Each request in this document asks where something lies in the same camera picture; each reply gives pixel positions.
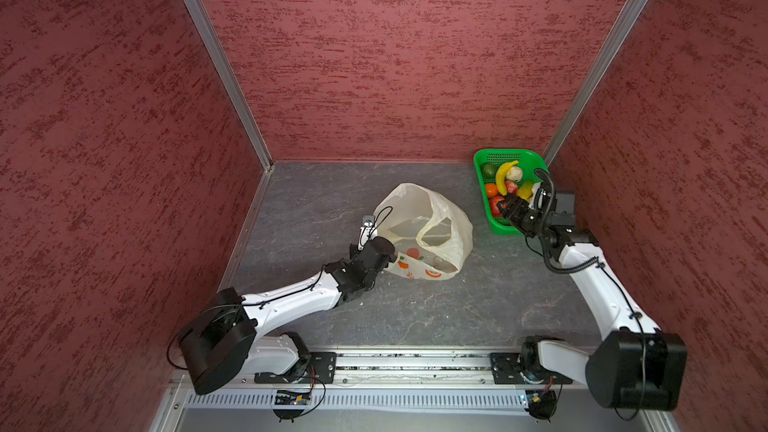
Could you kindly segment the aluminium corner post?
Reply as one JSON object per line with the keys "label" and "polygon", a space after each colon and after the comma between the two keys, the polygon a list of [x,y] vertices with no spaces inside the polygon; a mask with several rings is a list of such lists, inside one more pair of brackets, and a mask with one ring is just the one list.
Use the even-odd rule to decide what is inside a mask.
{"label": "aluminium corner post", "polygon": [[578,88],[563,119],[544,151],[544,161],[551,166],[570,133],[586,109],[591,97],[609,70],[615,57],[634,28],[649,0],[626,0],[608,32],[599,52]]}
{"label": "aluminium corner post", "polygon": [[262,168],[267,173],[271,173],[274,161],[203,1],[183,0],[183,2]]}

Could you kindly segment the yellow green mango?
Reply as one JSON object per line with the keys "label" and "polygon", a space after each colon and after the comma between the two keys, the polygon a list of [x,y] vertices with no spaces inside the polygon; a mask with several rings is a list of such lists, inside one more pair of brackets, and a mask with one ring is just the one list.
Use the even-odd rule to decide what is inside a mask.
{"label": "yellow green mango", "polygon": [[531,181],[522,182],[517,189],[516,195],[519,198],[530,202],[534,195],[534,183]]}

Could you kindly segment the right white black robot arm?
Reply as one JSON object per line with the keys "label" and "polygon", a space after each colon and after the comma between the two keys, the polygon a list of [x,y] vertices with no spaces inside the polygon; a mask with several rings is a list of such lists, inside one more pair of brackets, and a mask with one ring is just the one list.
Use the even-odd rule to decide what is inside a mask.
{"label": "right white black robot arm", "polygon": [[496,205],[501,217],[541,246],[545,267],[570,277],[601,334],[591,353],[563,340],[530,336],[518,359],[522,377],[541,383],[555,376],[585,385],[609,409],[672,411],[679,401],[687,362],[683,339],[665,333],[646,315],[610,268],[597,239],[552,212],[546,193],[533,203],[508,197]]}

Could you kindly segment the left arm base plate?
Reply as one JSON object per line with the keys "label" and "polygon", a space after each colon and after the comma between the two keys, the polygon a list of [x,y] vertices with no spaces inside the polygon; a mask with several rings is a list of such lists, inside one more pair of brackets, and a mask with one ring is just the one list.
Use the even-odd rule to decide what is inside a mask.
{"label": "left arm base plate", "polygon": [[255,384],[311,385],[320,381],[326,385],[332,384],[337,358],[338,355],[334,352],[311,352],[307,360],[301,359],[288,372],[282,375],[258,373],[254,375],[253,382]]}

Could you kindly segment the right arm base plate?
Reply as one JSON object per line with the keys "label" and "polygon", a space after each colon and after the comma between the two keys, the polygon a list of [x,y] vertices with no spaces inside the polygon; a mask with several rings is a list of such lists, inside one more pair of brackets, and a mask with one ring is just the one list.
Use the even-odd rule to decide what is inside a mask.
{"label": "right arm base plate", "polygon": [[552,372],[526,372],[519,353],[493,352],[489,354],[490,371],[495,385],[570,385],[573,381]]}

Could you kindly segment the small orange tangerine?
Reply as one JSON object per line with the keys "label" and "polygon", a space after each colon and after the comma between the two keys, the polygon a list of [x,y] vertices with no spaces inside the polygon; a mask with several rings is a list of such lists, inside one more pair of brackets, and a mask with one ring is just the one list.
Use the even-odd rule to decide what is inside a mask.
{"label": "small orange tangerine", "polygon": [[486,197],[488,199],[494,198],[499,195],[498,188],[494,183],[487,183],[484,185]]}

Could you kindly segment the left aluminium corner post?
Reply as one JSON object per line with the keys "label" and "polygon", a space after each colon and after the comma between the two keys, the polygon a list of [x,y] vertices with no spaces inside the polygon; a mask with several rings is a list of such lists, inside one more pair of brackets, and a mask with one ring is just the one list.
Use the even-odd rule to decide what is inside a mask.
{"label": "left aluminium corner post", "polygon": [[183,2],[262,168],[267,173],[271,173],[274,161],[203,1],[183,0]]}

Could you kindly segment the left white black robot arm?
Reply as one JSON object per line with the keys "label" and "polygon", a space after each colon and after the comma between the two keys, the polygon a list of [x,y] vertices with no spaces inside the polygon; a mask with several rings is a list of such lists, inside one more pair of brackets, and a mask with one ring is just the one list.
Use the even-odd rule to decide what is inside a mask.
{"label": "left white black robot arm", "polygon": [[394,245],[374,237],[350,246],[350,257],[327,263],[308,279],[260,294],[218,292],[174,337],[195,392],[208,395],[242,374],[300,379],[310,353],[296,333],[271,333],[305,316],[332,310],[372,290],[397,259]]}

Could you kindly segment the red apple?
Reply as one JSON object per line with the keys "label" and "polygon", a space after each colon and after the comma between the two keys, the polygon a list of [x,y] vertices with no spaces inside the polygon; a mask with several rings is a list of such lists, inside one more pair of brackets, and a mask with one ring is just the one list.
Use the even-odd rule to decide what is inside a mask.
{"label": "red apple", "polygon": [[489,203],[489,208],[490,208],[491,216],[492,217],[500,217],[501,216],[501,211],[499,209],[499,204],[501,202],[503,202],[504,199],[505,199],[505,197],[501,196],[501,195],[496,195],[496,196],[491,197],[489,199],[488,203]]}

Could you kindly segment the red strawberry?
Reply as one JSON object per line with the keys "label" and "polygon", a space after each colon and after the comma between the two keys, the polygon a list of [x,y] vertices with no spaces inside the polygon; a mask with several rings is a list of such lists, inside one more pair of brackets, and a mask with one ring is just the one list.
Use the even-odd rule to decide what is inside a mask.
{"label": "red strawberry", "polygon": [[506,181],[505,186],[509,194],[516,194],[518,191],[518,185],[511,181]]}

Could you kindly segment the printed translucent plastic bag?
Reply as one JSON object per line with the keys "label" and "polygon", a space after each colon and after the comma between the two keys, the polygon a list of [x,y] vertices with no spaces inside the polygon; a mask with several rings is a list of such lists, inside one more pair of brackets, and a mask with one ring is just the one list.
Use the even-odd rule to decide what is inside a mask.
{"label": "printed translucent plastic bag", "polygon": [[386,271],[412,280],[447,281],[473,250],[467,214],[442,194],[401,183],[374,209],[376,234],[395,247]]}

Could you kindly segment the green lime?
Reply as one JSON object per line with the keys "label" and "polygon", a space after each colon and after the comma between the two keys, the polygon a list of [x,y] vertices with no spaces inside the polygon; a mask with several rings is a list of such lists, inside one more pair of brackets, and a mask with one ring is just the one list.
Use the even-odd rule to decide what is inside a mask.
{"label": "green lime", "polygon": [[480,166],[480,171],[483,179],[488,181],[495,180],[497,170],[498,170],[498,165],[490,162],[485,162]]}

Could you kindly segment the yellow banana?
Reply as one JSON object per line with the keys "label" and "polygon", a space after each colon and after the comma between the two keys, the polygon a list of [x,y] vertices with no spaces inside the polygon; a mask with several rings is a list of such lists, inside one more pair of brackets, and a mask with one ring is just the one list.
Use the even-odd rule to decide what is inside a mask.
{"label": "yellow banana", "polygon": [[518,165],[518,161],[511,161],[501,164],[495,174],[495,185],[501,196],[506,196],[509,191],[506,186],[507,174],[509,171]]}

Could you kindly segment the green plastic basket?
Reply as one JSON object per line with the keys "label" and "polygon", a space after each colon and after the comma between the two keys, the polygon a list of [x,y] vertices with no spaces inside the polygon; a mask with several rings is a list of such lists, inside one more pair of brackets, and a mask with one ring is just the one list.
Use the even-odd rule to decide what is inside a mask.
{"label": "green plastic basket", "polygon": [[[514,179],[505,178],[505,185],[500,188],[496,175],[505,164],[512,163],[519,172]],[[501,191],[507,189],[508,183],[514,183],[513,194],[525,200],[528,205],[533,203],[534,194],[538,191],[541,179],[535,174],[536,169],[547,170],[544,159],[537,153],[525,149],[481,149],[473,157],[474,168],[478,177],[480,193],[483,199],[486,218],[491,230],[501,236],[522,236],[523,233],[512,223],[499,215],[494,209],[500,201],[511,196],[509,192],[503,196]]]}

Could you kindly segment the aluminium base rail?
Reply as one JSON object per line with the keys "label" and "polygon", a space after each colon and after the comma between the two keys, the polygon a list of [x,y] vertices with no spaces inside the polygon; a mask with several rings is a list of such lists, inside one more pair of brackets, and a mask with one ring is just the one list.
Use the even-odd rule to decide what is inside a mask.
{"label": "aluminium base rail", "polygon": [[[333,383],[353,383],[354,376],[362,380],[415,381],[482,380],[490,371],[489,354],[471,350],[384,350],[344,349],[338,355]],[[573,383],[590,387],[629,387],[648,379],[652,371],[651,355],[640,350],[621,350],[618,345],[603,345],[589,355],[561,341],[527,342],[518,352],[526,372],[552,372],[570,378]],[[185,370],[175,362],[170,365]],[[254,380],[253,374],[236,378]]]}

